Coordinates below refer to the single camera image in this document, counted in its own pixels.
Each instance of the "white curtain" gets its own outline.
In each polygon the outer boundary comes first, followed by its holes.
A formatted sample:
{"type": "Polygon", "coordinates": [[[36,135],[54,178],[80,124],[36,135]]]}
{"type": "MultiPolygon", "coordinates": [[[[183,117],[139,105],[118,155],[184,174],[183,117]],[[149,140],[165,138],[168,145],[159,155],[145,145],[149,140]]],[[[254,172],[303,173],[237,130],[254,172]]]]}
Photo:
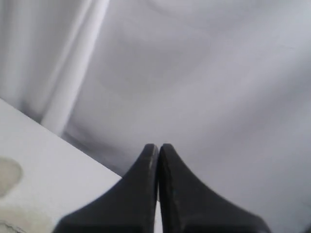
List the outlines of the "white curtain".
{"type": "Polygon", "coordinates": [[[0,0],[0,98],[124,174],[172,143],[273,232],[311,223],[309,0],[0,0]]]}

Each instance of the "white fabric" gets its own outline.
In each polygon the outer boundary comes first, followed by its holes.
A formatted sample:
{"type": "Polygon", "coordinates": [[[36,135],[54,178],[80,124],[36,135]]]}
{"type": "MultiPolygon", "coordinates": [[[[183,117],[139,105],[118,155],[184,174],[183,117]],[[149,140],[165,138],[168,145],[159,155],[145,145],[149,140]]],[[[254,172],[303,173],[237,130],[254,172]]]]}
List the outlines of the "white fabric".
{"type": "Polygon", "coordinates": [[[145,143],[170,142],[274,232],[305,229],[311,2],[112,0],[105,15],[97,4],[2,1],[12,10],[1,21],[0,97],[119,174],[145,143]]]}

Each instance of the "white surface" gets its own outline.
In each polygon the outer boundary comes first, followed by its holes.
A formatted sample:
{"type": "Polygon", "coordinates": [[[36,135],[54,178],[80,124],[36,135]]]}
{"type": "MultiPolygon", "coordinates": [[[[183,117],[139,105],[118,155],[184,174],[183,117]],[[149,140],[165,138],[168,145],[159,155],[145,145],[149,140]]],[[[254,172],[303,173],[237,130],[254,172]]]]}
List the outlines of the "white surface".
{"type": "Polygon", "coordinates": [[[37,209],[53,224],[120,179],[2,100],[0,156],[18,161],[23,168],[21,182],[0,199],[0,209],[37,209]]]}

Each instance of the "white table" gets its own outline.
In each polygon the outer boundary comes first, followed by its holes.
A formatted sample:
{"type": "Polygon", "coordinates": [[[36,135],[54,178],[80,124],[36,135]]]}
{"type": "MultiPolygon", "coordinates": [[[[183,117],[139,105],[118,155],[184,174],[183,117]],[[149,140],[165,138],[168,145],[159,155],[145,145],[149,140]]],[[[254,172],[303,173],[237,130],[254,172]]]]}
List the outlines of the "white table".
{"type": "MultiPolygon", "coordinates": [[[[99,197],[120,179],[2,100],[0,156],[18,161],[23,168],[21,182],[0,199],[0,216],[11,215],[16,224],[31,230],[47,222],[50,228],[41,231],[51,230],[62,216],[99,197]]],[[[155,231],[162,231],[159,208],[155,231]]]]}

